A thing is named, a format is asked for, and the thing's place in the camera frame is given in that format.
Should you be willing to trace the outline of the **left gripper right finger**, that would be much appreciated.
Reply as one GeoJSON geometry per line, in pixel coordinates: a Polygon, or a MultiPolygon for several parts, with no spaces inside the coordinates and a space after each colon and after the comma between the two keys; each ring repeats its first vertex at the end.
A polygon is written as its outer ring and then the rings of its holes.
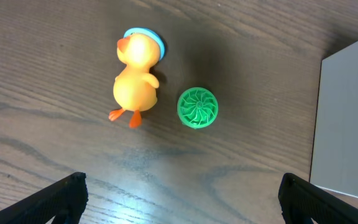
{"type": "Polygon", "coordinates": [[[358,224],[358,209],[292,173],[283,175],[278,200],[286,224],[358,224]]]}

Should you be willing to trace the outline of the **green ribbed plastic disc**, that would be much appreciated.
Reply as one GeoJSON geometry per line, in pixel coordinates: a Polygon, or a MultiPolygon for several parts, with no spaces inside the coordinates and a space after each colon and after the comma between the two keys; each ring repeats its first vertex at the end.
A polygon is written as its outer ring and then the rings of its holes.
{"type": "Polygon", "coordinates": [[[201,129],[211,125],[217,118],[219,104],[207,89],[192,87],[185,90],[177,102],[177,114],[185,126],[201,129]]]}

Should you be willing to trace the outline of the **yellow rubber duck blue cap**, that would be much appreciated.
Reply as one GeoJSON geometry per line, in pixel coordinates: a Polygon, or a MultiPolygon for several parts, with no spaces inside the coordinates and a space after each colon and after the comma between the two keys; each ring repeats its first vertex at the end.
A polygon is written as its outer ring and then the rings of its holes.
{"type": "Polygon", "coordinates": [[[162,38],[148,28],[130,28],[118,40],[117,57],[126,67],[114,79],[113,96],[120,108],[110,112],[110,121],[131,111],[129,127],[137,128],[142,124],[141,112],[156,105],[160,86],[150,69],[163,59],[165,51],[162,38]]]}

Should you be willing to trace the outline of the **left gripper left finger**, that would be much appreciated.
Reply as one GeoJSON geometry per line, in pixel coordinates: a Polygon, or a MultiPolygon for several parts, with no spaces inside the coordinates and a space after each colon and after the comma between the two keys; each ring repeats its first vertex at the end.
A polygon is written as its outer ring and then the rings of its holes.
{"type": "Polygon", "coordinates": [[[0,224],[79,224],[88,202],[86,174],[75,172],[0,211],[0,224]]]}

